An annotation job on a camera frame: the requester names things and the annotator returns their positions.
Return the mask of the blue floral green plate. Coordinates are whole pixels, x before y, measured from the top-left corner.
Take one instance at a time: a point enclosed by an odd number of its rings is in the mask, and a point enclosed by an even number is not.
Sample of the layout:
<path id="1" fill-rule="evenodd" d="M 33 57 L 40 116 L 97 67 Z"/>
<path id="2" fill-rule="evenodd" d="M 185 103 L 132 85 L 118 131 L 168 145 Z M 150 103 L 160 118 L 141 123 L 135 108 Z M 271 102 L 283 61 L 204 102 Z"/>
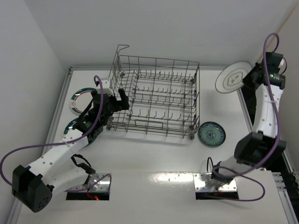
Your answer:
<path id="1" fill-rule="evenodd" d="M 207 147 L 219 147 L 226 140 L 226 132 L 220 124 L 208 121 L 200 125 L 198 138 Z"/>

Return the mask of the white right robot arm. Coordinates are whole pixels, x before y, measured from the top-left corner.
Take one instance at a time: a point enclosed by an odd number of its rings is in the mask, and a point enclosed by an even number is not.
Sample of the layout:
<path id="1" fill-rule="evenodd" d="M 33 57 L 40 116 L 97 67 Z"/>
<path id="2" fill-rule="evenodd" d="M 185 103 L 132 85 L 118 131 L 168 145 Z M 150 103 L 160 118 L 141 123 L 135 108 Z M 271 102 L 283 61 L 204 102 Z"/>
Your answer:
<path id="1" fill-rule="evenodd" d="M 266 168 L 285 150 L 286 142 L 280 139 L 277 122 L 279 101 L 285 88 L 285 76 L 279 71 L 284 64 L 282 54 L 266 52 L 263 62 L 254 67 L 248 62 L 237 62 L 216 78 L 215 88 L 219 93 L 231 93 L 242 87 L 254 92 L 256 111 L 252 131 L 238 141 L 234 155 L 213 168 L 214 182 L 227 184 L 235 176 Z"/>

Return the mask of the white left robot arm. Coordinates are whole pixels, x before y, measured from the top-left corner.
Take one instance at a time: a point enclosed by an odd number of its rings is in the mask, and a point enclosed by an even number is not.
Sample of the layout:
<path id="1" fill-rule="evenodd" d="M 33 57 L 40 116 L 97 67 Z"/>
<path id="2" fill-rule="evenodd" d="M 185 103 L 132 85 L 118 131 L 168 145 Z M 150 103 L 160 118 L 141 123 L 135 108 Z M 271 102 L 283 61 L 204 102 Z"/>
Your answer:
<path id="1" fill-rule="evenodd" d="M 95 173 L 95 170 L 85 163 L 78 164 L 73 171 L 62 177 L 53 175 L 66 161 L 73 160 L 79 150 L 97 139 L 115 112 L 129 109 L 125 91 L 119 89 L 118 93 L 120 100 L 114 95 L 93 91 L 91 102 L 58 145 L 26 167 L 19 165 L 14 169 L 13 196 L 36 213 L 47 206 L 55 193 L 85 183 L 88 176 Z"/>

